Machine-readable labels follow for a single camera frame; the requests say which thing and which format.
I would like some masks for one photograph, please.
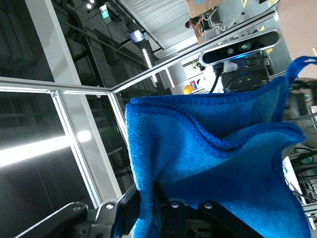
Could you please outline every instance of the person in black shirt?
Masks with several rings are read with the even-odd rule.
[[[209,24],[207,21],[202,21],[201,17],[194,17],[194,18],[190,18],[188,22],[185,23],[185,27],[189,28],[189,27],[193,27],[194,29],[199,30],[199,33],[201,35],[204,35],[204,31],[210,29]]]

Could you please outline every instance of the beige wall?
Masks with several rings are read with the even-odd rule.
[[[317,0],[280,0],[277,9],[291,59],[314,56],[312,48],[317,47]],[[309,65],[299,77],[317,78],[317,66]]]

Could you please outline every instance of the ceiling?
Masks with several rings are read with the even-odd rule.
[[[185,0],[120,0],[143,28],[167,49],[192,36],[185,28],[190,15]]]

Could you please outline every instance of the tube light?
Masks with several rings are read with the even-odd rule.
[[[173,88],[175,88],[175,85],[173,83],[173,80],[172,80],[172,77],[170,76],[170,73],[168,71],[168,68],[166,68],[166,73],[167,73],[167,76],[168,76],[168,79],[170,81],[170,84],[172,85]]]
[[[145,60],[146,60],[146,62],[147,62],[147,64],[148,64],[148,67],[149,67],[149,68],[152,68],[152,64],[151,64],[151,61],[150,61],[150,59],[149,59],[149,56],[148,56],[147,51],[146,51],[145,49],[142,49],[142,51],[143,51]],[[157,77],[155,76],[155,74],[152,74],[152,77],[153,77],[154,82],[157,83],[157,82],[158,82],[158,79],[157,79]]]
[[[85,142],[91,139],[91,134],[89,131],[85,130],[77,133],[77,137],[80,142]],[[69,136],[64,135],[53,139],[0,150],[0,167],[47,154],[55,150],[60,150],[70,146],[70,144],[71,139]]]

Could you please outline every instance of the green exit sign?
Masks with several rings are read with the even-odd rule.
[[[109,17],[109,12],[106,10],[102,13],[102,15],[103,15],[103,18],[105,19],[105,18]]]

